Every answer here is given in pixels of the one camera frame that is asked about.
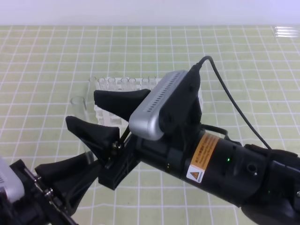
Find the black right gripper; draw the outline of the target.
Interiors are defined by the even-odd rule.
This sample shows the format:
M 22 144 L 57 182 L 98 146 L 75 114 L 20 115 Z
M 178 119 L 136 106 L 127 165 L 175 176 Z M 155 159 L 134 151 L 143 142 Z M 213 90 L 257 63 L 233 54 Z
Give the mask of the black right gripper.
M 149 89 L 135 91 L 94 91 L 95 105 L 129 121 L 131 114 L 150 93 Z M 206 156 L 204 141 L 219 137 L 211 132 L 219 128 L 201 124 L 193 129 L 177 129 L 173 135 L 158 141 L 149 141 L 135 135 L 113 149 L 120 139 L 118 127 L 107 127 L 83 121 L 74 116 L 66 117 L 68 131 L 79 138 L 96 156 L 99 163 L 106 164 L 98 176 L 99 184 L 115 189 L 123 179 L 140 163 L 146 163 L 183 180 L 200 189 L 212 189 L 211 180 L 204 178 L 206 169 L 193 163 L 193 158 Z

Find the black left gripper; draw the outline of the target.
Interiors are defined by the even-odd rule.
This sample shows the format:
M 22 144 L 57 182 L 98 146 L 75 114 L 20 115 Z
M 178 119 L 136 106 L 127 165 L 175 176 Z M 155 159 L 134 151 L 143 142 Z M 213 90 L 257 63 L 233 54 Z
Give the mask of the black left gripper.
M 9 166 L 21 180 L 25 194 L 10 203 L 4 191 L 0 191 L 2 225 L 76 225 L 69 213 L 76 212 L 101 168 L 97 160 L 89 164 L 83 153 L 37 166 L 35 171 L 41 177 L 40 182 L 22 160 Z

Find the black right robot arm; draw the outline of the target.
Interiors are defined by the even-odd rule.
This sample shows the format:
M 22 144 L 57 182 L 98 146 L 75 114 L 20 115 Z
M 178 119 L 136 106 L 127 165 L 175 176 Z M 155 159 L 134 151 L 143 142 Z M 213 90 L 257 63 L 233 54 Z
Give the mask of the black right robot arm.
M 240 207 L 259 225 L 299 224 L 299 157 L 241 145 L 225 130 L 202 124 L 195 91 L 97 90 L 94 99 L 129 122 L 124 141 L 117 127 L 66 118 L 68 130 L 97 157 L 101 185 L 114 190 L 144 162 Z

